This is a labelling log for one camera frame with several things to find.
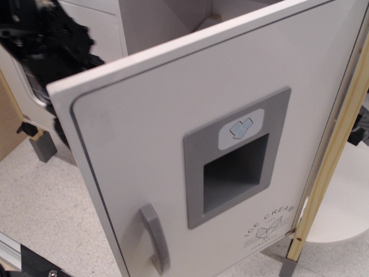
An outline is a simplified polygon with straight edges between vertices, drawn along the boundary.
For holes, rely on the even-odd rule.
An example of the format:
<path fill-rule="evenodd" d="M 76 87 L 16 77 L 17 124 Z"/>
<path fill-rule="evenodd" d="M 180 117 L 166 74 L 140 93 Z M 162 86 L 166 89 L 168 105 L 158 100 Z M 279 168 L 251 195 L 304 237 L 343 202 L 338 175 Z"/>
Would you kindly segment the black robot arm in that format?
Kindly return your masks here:
<path fill-rule="evenodd" d="M 1 1 L 1 46 L 37 85 L 36 97 L 54 116 L 54 128 L 67 139 L 46 89 L 47 84 L 104 64 L 91 54 L 94 40 L 58 1 Z"/>

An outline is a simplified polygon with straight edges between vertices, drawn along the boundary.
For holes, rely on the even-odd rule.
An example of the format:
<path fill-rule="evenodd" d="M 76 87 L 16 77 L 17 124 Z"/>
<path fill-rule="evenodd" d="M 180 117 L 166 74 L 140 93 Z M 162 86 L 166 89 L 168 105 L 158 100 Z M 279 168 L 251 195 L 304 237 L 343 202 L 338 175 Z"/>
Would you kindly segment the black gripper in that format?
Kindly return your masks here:
<path fill-rule="evenodd" d="M 75 165 L 76 164 L 76 161 L 75 161 L 75 158 L 70 150 L 70 146 L 69 146 L 69 143 L 67 141 L 67 138 L 64 134 L 64 131 L 61 127 L 61 124 L 60 124 L 60 121 L 57 117 L 54 118 L 54 128 L 55 128 L 55 131 L 58 135 L 58 137 L 60 138 L 60 140 L 63 142 L 64 144 L 64 147 L 63 147 L 63 151 L 62 151 L 62 158 L 69 162 L 70 164 L 72 165 Z"/>

